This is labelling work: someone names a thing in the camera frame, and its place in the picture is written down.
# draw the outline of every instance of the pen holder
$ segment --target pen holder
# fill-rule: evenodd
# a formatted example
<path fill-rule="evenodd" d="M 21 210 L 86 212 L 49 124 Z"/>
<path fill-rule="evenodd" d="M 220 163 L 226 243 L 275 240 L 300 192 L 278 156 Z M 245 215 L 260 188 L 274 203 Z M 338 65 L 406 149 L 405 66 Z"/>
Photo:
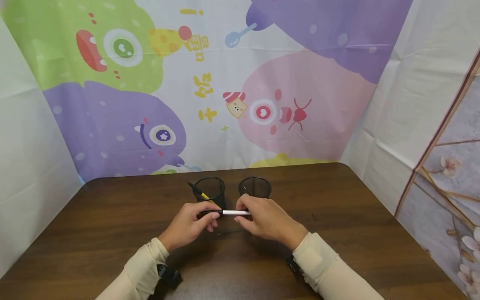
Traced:
<path fill-rule="evenodd" d="M 193 191 L 193 195 L 197 198 L 197 202 L 213 201 L 220 206 L 221 209 L 227 209 L 225 203 L 225 183 L 223 180 L 218 177 L 206 177 L 197 181 L 195 186 L 209 197 L 208 199 L 204 199 L 199 193 Z"/>
<path fill-rule="evenodd" d="M 262 177 L 247 177 L 239 183 L 240 195 L 249 194 L 257 198 L 268 198 L 271 192 L 272 186 Z"/>

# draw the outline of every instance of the white cloth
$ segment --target white cloth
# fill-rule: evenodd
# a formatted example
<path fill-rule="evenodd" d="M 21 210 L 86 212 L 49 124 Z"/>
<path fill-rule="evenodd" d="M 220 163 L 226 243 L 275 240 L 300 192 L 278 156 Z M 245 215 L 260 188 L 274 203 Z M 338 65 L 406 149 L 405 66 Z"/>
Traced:
<path fill-rule="evenodd" d="M 160 280 L 156 265 L 165 264 L 167 257 L 163 244 L 152 239 L 128 260 L 97 300 L 147 300 Z M 317 233 L 308 233 L 293 257 L 305 274 L 305 282 L 325 300 L 383 299 Z"/>

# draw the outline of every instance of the white pen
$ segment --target white pen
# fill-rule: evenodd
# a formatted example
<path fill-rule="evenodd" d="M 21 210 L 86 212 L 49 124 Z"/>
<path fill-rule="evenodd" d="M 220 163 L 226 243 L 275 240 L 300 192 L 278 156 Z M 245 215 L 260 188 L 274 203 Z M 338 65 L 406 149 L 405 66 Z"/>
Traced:
<path fill-rule="evenodd" d="M 208 213 L 219 213 L 220 215 L 230 215 L 230 216 L 251 216 L 252 214 L 246 210 L 205 210 L 202 211 L 202 214 Z"/>

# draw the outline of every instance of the hand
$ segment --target hand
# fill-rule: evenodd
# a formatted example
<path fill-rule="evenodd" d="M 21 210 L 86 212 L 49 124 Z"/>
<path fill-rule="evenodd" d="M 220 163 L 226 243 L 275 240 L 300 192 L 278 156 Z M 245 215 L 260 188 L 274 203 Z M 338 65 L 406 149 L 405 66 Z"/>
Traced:
<path fill-rule="evenodd" d="M 252 214 L 253 221 L 242 216 L 235 217 L 245 230 L 263 239 L 279 241 L 292 251 L 308 233 L 305 226 L 292 219 L 272 199 L 244 194 L 237 200 L 237 209 L 248 209 Z"/>
<path fill-rule="evenodd" d="M 216 219 L 219 213 L 209 213 L 200 220 L 197 215 L 204 210 L 221 210 L 218 205 L 202 201 L 200 203 L 186 203 L 180 209 L 173 221 L 158 239 L 169 253 L 175 249 L 193 242 L 203 229 L 213 232 L 213 227 L 218 227 Z"/>

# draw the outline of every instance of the wooden table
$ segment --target wooden table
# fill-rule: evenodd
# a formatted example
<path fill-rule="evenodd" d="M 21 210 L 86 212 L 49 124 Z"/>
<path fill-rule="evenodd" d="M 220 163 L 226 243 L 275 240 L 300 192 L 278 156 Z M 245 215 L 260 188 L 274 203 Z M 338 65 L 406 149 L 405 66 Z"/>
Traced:
<path fill-rule="evenodd" d="M 357 176 L 337 163 L 89 182 L 0 280 L 0 299 L 94 299 L 183 203 L 195 202 L 186 181 L 221 177 L 233 207 L 238 183 L 253 175 L 267 178 L 271 198 L 318 232 L 385 299 L 465 299 Z M 184 281 L 175 291 L 159 285 L 151 299 L 320 298 L 286 266 L 286 248 L 239 229 L 224 216 L 216 233 L 173 253 L 168 264 Z"/>

